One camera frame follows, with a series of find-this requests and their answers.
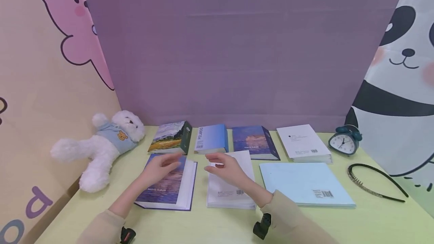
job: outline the hand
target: hand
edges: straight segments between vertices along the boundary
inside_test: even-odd
[[[234,185],[239,189],[244,189],[248,184],[251,184],[250,179],[242,170],[237,160],[232,156],[224,153],[207,154],[205,157],[209,162],[222,163],[213,166],[206,166],[205,170],[209,173],[217,175],[230,185]]]
[[[182,153],[155,156],[140,173],[137,181],[142,184],[144,189],[152,186],[181,164],[179,161],[181,156]]]

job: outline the stuffed bear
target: stuffed bear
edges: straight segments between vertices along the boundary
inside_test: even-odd
[[[104,114],[97,113],[92,123],[98,131],[90,139],[61,139],[51,149],[51,156],[61,162],[92,159],[79,182],[80,189],[86,192],[103,189],[110,181],[109,173],[114,160],[136,147],[145,136],[143,123],[127,110],[117,112],[112,122]]]

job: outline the purple wall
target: purple wall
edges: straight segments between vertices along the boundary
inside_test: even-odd
[[[146,124],[343,124],[398,0],[88,0]]]

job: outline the alarm clock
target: alarm clock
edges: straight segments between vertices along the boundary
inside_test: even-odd
[[[359,147],[362,134],[359,129],[351,124],[346,124],[336,128],[336,133],[329,139],[329,147],[343,153],[344,155],[354,155]]]

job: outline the panda face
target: panda face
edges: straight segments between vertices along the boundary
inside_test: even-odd
[[[424,9],[395,9],[365,80],[394,95],[434,104],[434,15]]]

